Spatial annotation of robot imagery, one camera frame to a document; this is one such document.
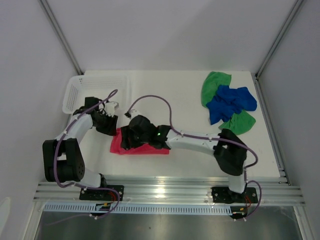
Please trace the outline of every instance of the white wall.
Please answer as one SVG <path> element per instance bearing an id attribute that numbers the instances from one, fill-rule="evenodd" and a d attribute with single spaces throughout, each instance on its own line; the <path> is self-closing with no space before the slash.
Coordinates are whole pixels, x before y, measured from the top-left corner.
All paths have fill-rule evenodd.
<path id="1" fill-rule="evenodd" d="M 62 97 L 75 75 L 36 0 L 0 2 L 0 200 L 11 197 L 3 240 L 18 240 L 37 184 L 42 142 L 66 123 Z"/>
<path id="2" fill-rule="evenodd" d="M 261 77 L 289 177 L 320 237 L 320 1 L 307 0 Z"/>
<path id="3" fill-rule="evenodd" d="M 49 0 L 82 71 L 257 71 L 295 0 Z"/>

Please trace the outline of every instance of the gray floor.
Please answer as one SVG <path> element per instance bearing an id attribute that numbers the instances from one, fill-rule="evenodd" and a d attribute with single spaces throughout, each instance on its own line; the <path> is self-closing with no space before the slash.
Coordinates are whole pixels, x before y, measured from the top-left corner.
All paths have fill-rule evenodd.
<path id="1" fill-rule="evenodd" d="M 228 216 L 111 214 L 94 220 L 45 212 L 37 240 L 301 240 L 292 207 L 260 207 L 247 222 Z"/>

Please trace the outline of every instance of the black mounting plate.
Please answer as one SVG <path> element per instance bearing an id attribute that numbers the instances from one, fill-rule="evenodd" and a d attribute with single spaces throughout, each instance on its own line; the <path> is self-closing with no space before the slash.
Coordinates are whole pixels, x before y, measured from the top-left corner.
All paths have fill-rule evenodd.
<path id="1" fill-rule="evenodd" d="M 123 185 L 107 185 L 106 187 L 109 188 L 109 189 L 116 190 L 120 194 L 120 202 L 123 200 L 124 190 L 125 190 L 125 187 Z M 86 201 L 113 201 L 112 195 L 109 194 L 111 191 L 87 189 L 86 191 L 84 191 L 84 193 L 82 193 L 83 190 L 84 189 L 81 188 L 80 196 L 79 196 L 80 200 L 86 200 Z"/>
<path id="2" fill-rule="evenodd" d="M 243 194 L 239 195 L 238 197 L 232 197 L 229 194 L 229 188 L 227 186 L 214 186 L 212 187 L 212 198 L 213 202 L 217 204 L 245 204 L 247 196 L 252 204 L 258 203 L 258 195 L 257 191 L 254 187 L 247 187 Z"/>

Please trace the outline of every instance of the folded red cloth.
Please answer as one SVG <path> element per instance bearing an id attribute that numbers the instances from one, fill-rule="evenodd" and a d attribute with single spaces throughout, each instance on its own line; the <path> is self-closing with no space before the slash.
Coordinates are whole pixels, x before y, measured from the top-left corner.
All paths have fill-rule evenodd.
<path id="1" fill-rule="evenodd" d="M 144 144 L 142 146 L 139 146 L 137 148 L 131 148 L 129 150 L 125 150 L 121 147 L 122 142 L 122 134 L 121 129 L 116 129 L 116 135 L 113 136 L 111 146 L 110 146 L 110 153 L 113 154 L 131 154 L 131 155 L 146 155 L 146 154 L 169 154 L 169 149 L 156 149 L 153 146 L 150 146 L 149 144 Z"/>

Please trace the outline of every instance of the white basket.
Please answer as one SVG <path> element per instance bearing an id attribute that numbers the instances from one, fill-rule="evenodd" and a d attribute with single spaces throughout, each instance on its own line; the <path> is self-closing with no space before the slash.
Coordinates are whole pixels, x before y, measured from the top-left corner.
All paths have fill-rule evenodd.
<path id="1" fill-rule="evenodd" d="M 104 76 L 73 76 L 66 86 L 62 111 L 72 114 L 85 104 L 85 97 L 105 99 L 111 91 L 118 92 L 110 101 L 119 103 L 119 110 L 126 111 L 131 101 L 130 81 L 125 74 L 109 74 Z"/>

